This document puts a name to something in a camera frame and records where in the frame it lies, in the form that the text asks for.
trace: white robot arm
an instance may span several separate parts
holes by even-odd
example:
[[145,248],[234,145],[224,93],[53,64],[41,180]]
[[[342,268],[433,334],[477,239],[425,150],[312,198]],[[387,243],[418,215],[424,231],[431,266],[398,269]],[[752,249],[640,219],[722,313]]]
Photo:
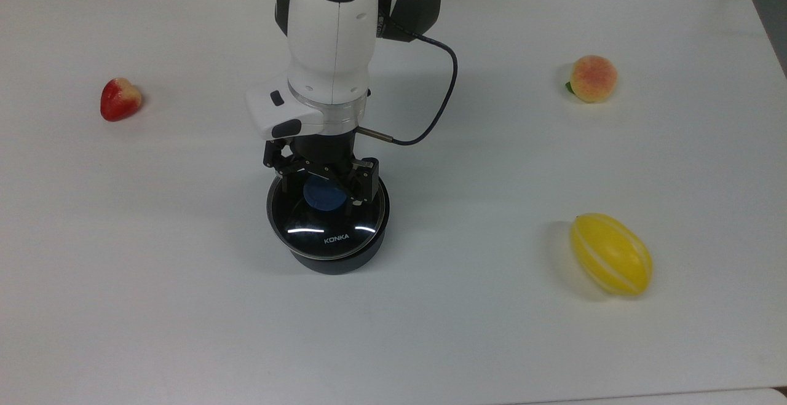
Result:
[[279,0],[276,18],[287,34],[290,66],[247,92],[263,138],[354,130],[365,111],[376,36],[412,39],[383,25],[382,16],[397,10],[421,32],[437,19],[439,0]]

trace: peach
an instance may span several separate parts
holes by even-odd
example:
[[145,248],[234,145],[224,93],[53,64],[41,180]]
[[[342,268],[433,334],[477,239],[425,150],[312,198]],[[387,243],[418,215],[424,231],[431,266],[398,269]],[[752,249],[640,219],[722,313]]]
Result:
[[574,63],[566,87],[580,100],[597,103],[606,100],[618,83],[618,70],[602,56],[582,56]]

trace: table surface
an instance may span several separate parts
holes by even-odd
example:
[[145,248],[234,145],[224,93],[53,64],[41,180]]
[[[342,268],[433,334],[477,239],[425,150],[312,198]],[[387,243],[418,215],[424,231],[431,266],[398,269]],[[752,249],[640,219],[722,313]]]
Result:
[[775,389],[758,388],[547,403],[551,405],[785,405],[787,398]]
[[[368,138],[379,254],[312,273],[265,215],[244,91],[275,0],[0,0],[4,403],[470,405],[787,385],[787,81],[751,0],[443,0],[460,74],[415,147]],[[620,72],[605,103],[563,84]],[[379,41],[363,125],[416,136],[449,60]],[[109,123],[128,77],[143,110]],[[604,212],[654,261],[619,299],[568,251]]]

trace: black cable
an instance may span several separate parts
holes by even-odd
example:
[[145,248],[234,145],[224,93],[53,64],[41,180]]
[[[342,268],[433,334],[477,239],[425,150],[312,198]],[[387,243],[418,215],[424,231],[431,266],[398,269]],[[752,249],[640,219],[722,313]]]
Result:
[[413,139],[412,141],[400,141],[399,139],[395,139],[393,137],[391,138],[390,141],[396,145],[414,145],[414,144],[418,144],[418,142],[423,141],[424,138],[429,135],[432,129],[435,128],[435,125],[438,124],[438,120],[440,120],[440,117],[442,116],[442,113],[445,110],[445,106],[448,105],[448,100],[451,98],[451,93],[453,93],[453,86],[456,84],[456,75],[459,72],[459,64],[456,61],[456,53],[454,53],[453,50],[449,46],[445,45],[444,43],[433,40],[419,33],[411,32],[410,30],[407,30],[401,25],[399,25],[396,21],[393,21],[393,19],[391,19],[390,17],[386,17],[386,21],[388,21],[391,25],[399,29],[399,31],[413,38],[416,38],[417,40],[424,41],[427,44],[432,44],[435,47],[440,47],[451,56],[451,60],[453,61],[453,74],[451,75],[451,83],[448,86],[448,91],[445,92],[445,97],[443,99],[442,104],[440,105],[440,110],[438,110],[438,113],[435,115],[435,118],[432,119],[432,123],[429,125],[429,127],[427,127],[427,129],[424,130],[423,133],[421,133],[421,136],[416,137],[416,139]]

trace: round black device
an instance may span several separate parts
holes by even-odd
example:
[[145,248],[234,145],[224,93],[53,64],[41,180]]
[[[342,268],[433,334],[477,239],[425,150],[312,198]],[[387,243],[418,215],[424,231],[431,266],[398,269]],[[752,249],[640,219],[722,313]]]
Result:
[[374,200],[356,206],[350,200],[337,202],[322,186],[315,187],[315,179],[322,178],[305,170],[276,178],[267,193],[267,218],[276,236],[311,270],[324,274],[356,270],[369,262],[385,236],[386,187],[379,181]]

